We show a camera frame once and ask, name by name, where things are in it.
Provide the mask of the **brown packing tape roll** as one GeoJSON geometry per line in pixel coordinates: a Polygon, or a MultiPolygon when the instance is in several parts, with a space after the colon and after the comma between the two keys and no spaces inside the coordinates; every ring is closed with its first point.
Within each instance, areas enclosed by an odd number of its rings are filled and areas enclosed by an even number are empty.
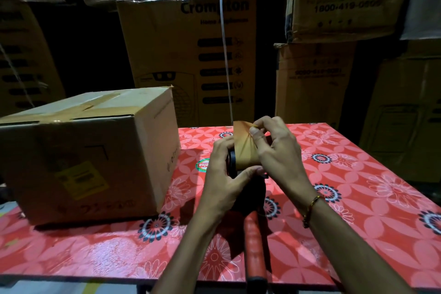
{"type": "Polygon", "coordinates": [[[245,121],[233,122],[235,168],[237,171],[261,165],[256,144],[250,135],[250,128],[256,125],[245,121]]]}

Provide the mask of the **person's left forearm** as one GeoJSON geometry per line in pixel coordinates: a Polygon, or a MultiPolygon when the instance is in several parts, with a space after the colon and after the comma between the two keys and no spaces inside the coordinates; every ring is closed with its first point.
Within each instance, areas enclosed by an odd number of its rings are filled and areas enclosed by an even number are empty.
{"type": "Polygon", "coordinates": [[[232,203],[200,201],[186,231],[150,294],[194,294],[200,273],[203,280],[231,280],[239,271],[227,241],[215,235],[232,203]]]}

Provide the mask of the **taped brown cardboard box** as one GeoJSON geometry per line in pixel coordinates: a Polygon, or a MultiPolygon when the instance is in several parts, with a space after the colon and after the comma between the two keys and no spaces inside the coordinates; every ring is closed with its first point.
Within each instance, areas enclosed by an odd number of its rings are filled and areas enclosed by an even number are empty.
{"type": "Polygon", "coordinates": [[[171,86],[88,92],[0,118],[0,176],[33,226],[159,215],[180,149],[171,86]],[[109,189],[75,201],[54,174],[85,161],[109,189]]]}

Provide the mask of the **person's right hand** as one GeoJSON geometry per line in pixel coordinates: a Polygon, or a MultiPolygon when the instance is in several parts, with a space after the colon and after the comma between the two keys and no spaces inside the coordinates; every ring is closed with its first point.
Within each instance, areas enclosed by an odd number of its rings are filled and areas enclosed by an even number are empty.
{"type": "Polygon", "coordinates": [[[317,192],[306,174],[299,143],[280,117],[264,116],[253,124],[266,130],[267,141],[273,148],[268,157],[259,158],[263,168],[299,213],[305,215],[317,192]]]}

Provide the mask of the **yellow box label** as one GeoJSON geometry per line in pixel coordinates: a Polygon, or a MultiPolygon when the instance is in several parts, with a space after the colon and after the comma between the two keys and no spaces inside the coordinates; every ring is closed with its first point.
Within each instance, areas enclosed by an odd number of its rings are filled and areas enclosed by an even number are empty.
{"type": "Polygon", "coordinates": [[[90,161],[85,161],[54,175],[75,201],[109,189],[107,181],[90,161]]]}

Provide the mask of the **red-handled black tape dispenser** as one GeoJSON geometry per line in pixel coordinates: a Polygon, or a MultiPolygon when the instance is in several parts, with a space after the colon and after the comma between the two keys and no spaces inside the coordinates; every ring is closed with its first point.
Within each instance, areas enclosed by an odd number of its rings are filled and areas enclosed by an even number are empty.
{"type": "MultiPolygon", "coordinates": [[[[226,160],[227,173],[235,178],[234,148],[229,150],[226,160]]],[[[240,192],[232,210],[244,217],[244,265],[247,294],[267,294],[268,280],[259,215],[263,211],[266,197],[265,175],[255,176],[240,192]]]]}

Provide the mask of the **person's right forearm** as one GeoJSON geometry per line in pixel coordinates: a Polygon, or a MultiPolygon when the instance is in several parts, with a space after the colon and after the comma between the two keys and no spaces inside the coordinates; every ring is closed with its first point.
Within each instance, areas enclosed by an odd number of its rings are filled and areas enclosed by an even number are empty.
{"type": "Polygon", "coordinates": [[[347,294],[416,294],[318,195],[304,219],[347,294]]]}

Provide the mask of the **stack of printed cardboard cartons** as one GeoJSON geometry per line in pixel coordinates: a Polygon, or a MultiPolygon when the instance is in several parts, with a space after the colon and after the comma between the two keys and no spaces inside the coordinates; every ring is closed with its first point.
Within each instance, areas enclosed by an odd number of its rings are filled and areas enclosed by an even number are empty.
{"type": "Polygon", "coordinates": [[[441,182],[441,39],[410,0],[0,0],[0,117],[172,87],[179,127],[326,122],[412,183],[441,182]]]}

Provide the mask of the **red floral table cover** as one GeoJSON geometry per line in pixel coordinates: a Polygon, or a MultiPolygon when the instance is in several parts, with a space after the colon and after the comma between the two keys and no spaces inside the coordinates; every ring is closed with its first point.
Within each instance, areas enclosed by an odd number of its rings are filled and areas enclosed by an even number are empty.
{"type": "MultiPolygon", "coordinates": [[[[441,291],[441,208],[325,123],[289,124],[312,185],[412,286],[441,291]]],[[[161,213],[152,219],[37,231],[19,207],[0,217],[0,278],[154,282],[198,206],[214,141],[229,126],[180,128],[181,153],[161,213]]],[[[334,286],[338,277],[302,216],[266,180],[261,229],[272,287],[334,286]]]]}

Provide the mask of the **person's left hand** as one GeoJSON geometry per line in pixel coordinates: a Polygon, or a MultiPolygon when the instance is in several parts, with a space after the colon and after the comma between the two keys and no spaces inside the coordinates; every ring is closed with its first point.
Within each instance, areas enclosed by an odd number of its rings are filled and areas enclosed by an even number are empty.
{"type": "Polygon", "coordinates": [[[219,224],[225,213],[230,210],[246,184],[234,184],[227,174],[227,157],[234,147],[233,136],[217,140],[213,144],[209,166],[197,214],[206,215],[208,219],[219,224]]]}

